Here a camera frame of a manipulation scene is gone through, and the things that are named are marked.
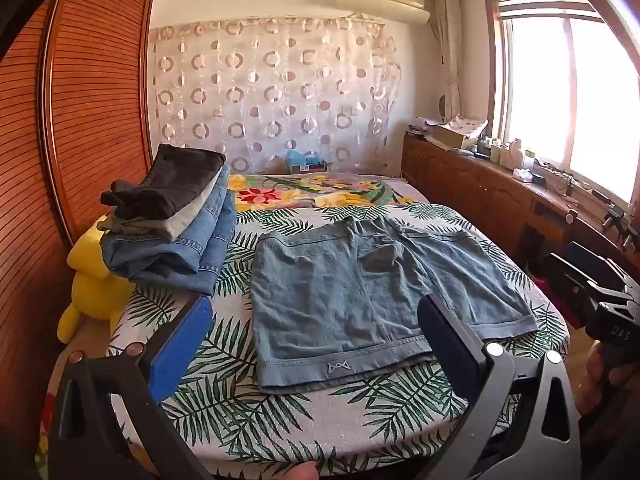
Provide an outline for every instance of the tissue box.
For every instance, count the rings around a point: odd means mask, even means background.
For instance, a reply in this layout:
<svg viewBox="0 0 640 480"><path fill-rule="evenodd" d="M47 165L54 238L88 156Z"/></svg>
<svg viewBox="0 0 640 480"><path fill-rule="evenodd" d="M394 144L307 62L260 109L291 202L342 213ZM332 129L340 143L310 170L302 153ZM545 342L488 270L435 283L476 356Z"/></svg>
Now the tissue box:
<svg viewBox="0 0 640 480"><path fill-rule="evenodd" d="M327 164L326 161L323 164L307 164L306 166L291 166L289 168L290 174L299 174L299 173L321 173L322 171L326 171Z"/></svg>

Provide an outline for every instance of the stack of folded clothes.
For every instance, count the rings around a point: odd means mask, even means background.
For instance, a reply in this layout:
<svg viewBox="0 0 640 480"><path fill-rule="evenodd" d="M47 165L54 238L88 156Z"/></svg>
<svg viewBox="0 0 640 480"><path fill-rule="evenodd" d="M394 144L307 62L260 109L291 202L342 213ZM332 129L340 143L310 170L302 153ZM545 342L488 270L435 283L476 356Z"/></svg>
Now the stack of folded clothes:
<svg viewBox="0 0 640 480"><path fill-rule="evenodd" d="M116 206L98 224L109 270L211 296L236 225L228 178L221 153L160 144L142 184L116 180L100 197Z"/></svg>

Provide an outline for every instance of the palm leaf print bedsheet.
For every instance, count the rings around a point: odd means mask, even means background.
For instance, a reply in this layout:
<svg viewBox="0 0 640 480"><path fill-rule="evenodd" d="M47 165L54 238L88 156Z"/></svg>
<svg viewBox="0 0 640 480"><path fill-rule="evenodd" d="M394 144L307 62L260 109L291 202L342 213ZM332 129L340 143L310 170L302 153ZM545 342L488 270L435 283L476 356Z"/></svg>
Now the palm leaf print bedsheet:
<svg viewBox="0 0 640 480"><path fill-rule="evenodd" d="M467 220L446 206L331 206L247 209L238 213L235 237L211 299L214 319L175 395L162 403L176 430L213 473L234 478L277 478L293 463L316 461L322 474L379 467L412 456L431 456L464 411L437 362L329 390L265 395L255 383L256 352L248 296L254 249L261 233L293 234L347 216L387 215L438 232L467 230L516 286L540 330L504 341L508 351L539 357L547 349L566 354L568 331L561 315L529 278ZM186 301L183 292L139 286L114 333L109 352L146 341ZM124 435L138 442L122 402L114 406ZM498 422L508 427L510 399Z"/></svg>

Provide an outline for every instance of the yellow plush toy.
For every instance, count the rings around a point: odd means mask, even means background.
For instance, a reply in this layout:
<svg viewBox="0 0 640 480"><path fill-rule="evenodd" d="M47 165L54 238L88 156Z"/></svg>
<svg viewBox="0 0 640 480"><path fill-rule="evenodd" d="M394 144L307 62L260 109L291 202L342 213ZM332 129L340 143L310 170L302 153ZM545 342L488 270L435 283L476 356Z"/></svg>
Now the yellow plush toy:
<svg viewBox="0 0 640 480"><path fill-rule="evenodd" d="M111 274L102 260L100 238L103 232L95 225L105 218L99 218L66 257L67 265L77 272L71 287L71 304L58 323L58 339L63 343L71 341L76 333L81 314L109 320L113 333L135 287L125 278Z"/></svg>

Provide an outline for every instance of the louvered door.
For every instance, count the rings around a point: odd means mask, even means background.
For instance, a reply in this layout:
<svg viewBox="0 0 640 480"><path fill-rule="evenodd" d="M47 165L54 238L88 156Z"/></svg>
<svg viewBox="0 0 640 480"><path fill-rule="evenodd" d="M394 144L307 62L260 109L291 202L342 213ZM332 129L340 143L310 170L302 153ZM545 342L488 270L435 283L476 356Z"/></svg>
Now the louvered door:
<svg viewBox="0 0 640 480"><path fill-rule="evenodd" d="M47 0L0 61L0 434L30 454L63 348L66 254L100 192L150 165L150 6Z"/></svg>
<svg viewBox="0 0 640 480"><path fill-rule="evenodd" d="M51 71L51 153L76 239L106 211L100 192L150 165L145 59L151 0L60 0Z"/></svg>
<svg viewBox="0 0 640 480"><path fill-rule="evenodd" d="M0 431L23 447L35 443L72 277L38 148L38 54L48 7L0 61Z"/></svg>

